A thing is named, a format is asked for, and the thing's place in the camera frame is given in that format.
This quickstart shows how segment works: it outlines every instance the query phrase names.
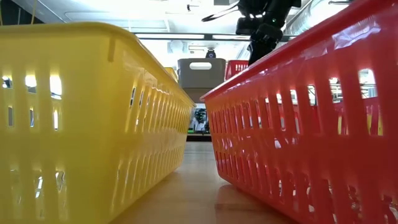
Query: yellow plastic basket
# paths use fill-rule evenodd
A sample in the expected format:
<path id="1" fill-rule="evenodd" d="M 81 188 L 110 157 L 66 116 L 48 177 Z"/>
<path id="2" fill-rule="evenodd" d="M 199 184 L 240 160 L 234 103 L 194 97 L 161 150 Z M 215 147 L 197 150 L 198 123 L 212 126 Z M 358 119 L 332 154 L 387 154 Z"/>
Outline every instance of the yellow plastic basket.
<path id="1" fill-rule="evenodd" d="M 135 35 L 0 28 L 0 223 L 108 223 L 182 161 L 193 102 Z"/>
<path id="2" fill-rule="evenodd" d="M 166 71 L 171 75 L 171 77 L 178 82 L 178 75 L 175 73 L 174 68 L 166 67 Z"/>

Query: ceiling light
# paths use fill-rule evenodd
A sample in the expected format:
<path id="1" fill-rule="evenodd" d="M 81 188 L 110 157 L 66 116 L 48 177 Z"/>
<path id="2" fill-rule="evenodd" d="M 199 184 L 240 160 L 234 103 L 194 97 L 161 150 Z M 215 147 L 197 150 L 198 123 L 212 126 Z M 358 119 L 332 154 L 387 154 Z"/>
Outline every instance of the ceiling light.
<path id="1" fill-rule="evenodd" d="M 216 40 L 250 40 L 248 35 L 213 35 Z"/>
<path id="2" fill-rule="evenodd" d="M 136 34 L 141 39 L 204 39 L 202 34 Z"/>
<path id="3" fill-rule="evenodd" d="M 207 49 L 206 46 L 193 46 L 193 45 L 191 45 L 191 46 L 188 47 L 188 50 L 202 50 L 202 51 L 204 51 L 205 49 Z"/>

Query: fluorescent light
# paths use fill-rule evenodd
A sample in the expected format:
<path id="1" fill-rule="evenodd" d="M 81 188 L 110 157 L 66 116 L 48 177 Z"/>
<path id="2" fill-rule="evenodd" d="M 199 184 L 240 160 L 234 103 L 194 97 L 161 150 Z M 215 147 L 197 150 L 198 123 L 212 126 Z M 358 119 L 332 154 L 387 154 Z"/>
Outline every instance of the fluorescent light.
<path id="1" fill-rule="evenodd" d="M 221 40 L 249 40 L 248 35 L 213 35 L 213 39 Z"/>
<path id="2" fill-rule="evenodd" d="M 38 189 L 41 189 L 43 186 L 43 179 L 41 177 L 39 178 L 39 186 L 37 187 Z"/>
<path id="3" fill-rule="evenodd" d="M 58 111 L 55 110 L 53 114 L 54 114 L 54 129 L 58 130 Z"/>
<path id="4" fill-rule="evenodd" d="M 136 34 L 144 39 L 204 39 L 202 34 Z"/>
<path id="5" fill-rule="evenodd" d="M 34 75 L 27 75 L 25 77 L 25 84 L 28 87 L 36 87 L 37 86 L 36 77 Z"/>
<path id="6" fill-rule="evenodd" d="M 62 83 L 58 75 L 50 76 L 50 91 L 56 95 L 62 95 Z"/>
<path id="7" fill-rule="evenodd" d="M 205 46 L 189 46 L 188 50 L 202 50 L 204 51 L 205 49 L 207 49 L 207 47 Z"/>

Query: pipe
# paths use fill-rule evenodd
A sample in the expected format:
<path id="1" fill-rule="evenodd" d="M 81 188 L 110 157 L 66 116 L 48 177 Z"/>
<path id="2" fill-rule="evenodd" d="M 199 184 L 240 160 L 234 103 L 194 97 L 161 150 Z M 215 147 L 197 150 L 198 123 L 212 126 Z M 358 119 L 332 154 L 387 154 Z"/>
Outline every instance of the pipe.
<path id="1" fill-rule="evenodd" d="M 284 31 L 285 35 L 300 35 L 311 27 L 335 15 L 348 5 L 330 4 L 330 0 L 310 0 L 291 19 Z"/>

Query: gray storage bin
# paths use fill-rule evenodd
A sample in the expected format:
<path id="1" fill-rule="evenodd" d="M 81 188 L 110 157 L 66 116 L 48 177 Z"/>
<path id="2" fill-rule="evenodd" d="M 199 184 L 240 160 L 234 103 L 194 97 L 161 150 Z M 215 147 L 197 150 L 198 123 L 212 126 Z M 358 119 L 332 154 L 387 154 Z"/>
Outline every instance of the gray storage bin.
<path id="1" fill-rule="evenodd" d="M 183 89 L 191 100 L 195 103 L 203 103 L 200 98 L 212 90 L 212 88 L 184 88 Z"/>
<path id="2" fill-rule="evenodd" d="M 182 88 L 215 88 L 224 82 L 226 61 L 221 58 L 178 60 L 178 83 Z"/>

